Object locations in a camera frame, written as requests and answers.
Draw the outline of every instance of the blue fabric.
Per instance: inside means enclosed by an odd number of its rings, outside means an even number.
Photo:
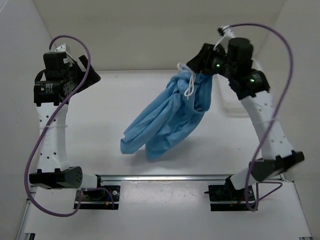
[[[180,71],[166,89],[124,131],[120,149],[133,154],[145,144],[148,160],[155,161],[184,140],[200,123],[211,104],[212,76],[196,75],[194,91],[187,99],[191,74]]]

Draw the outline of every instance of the robotic arm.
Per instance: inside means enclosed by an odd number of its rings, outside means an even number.
[[[186,65],[195,73],[219,74],[228,79],[229,86],[248,112],[260,142],[270,121],[274,120],[261,148],[262,158],[255,162],[250,173],[250,186],[286,172],[305,157],[294,150],[279,121],[272,119],[274,109],[267,78],[262,71],[252,68],[253,45],[246,38],[235,37],[231,28],[219,28],[218,32],[222,36],[218,43],[205,43]],[[231,198],[243,195],[248,170],[247,167],[226,179],[225,190]]]
[[[39,115],[40,133],[63,100],[80,84],[85,73],[69,54],[63,44],[55,51],[43,55],[45,70],[34,81],[34,103]],[[88,60],[82,55],[79,60],[87,67]],[[87,79],[79,93],[100,81],[100,76],[90,66]],[[56,114],[39,146],[37,172],[29,175],[29,181],[44,189],[97,188],[99,178],[83,173],[80,166],[70,167],[66,154],[66,117],[69,103]]]

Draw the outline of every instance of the white drawstring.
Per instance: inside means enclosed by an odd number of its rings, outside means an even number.
[[[186,97],[186,99],[188,100],[189,97],[194,93],[195,90],[195,81],[196,81],[196,73],[194,71],[192,71],[187,65],[185,65],[184,63],[178,63],[177,68],[179,71],[186,71],[191,73],[190,76],[190,80],[189,80],[189,87],[187,88],[187,90],[185,90],[184,92],[184,96]]]

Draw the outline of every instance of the blue cloth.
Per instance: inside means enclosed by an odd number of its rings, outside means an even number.
[[[184,96],[191,73],[180,71],[166,89],[124,131],[120,149],[133,154],[145,144],[146,157],[155,161],[184,140],[200,123],[211,104],[212,76],[196,75],[193,94]]]

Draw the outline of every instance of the drawstring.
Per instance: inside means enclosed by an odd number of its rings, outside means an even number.
[[[189,97],[194,93],[195,90],[195,81],[196,81],[196,73],[192,71],[187,65],[184,63],[178,63],[177,68],[179,71],[185,71],[188,73],[191,73],[190,80],[189,80],[189,87],[184,92],[184,96],[188,100]]]

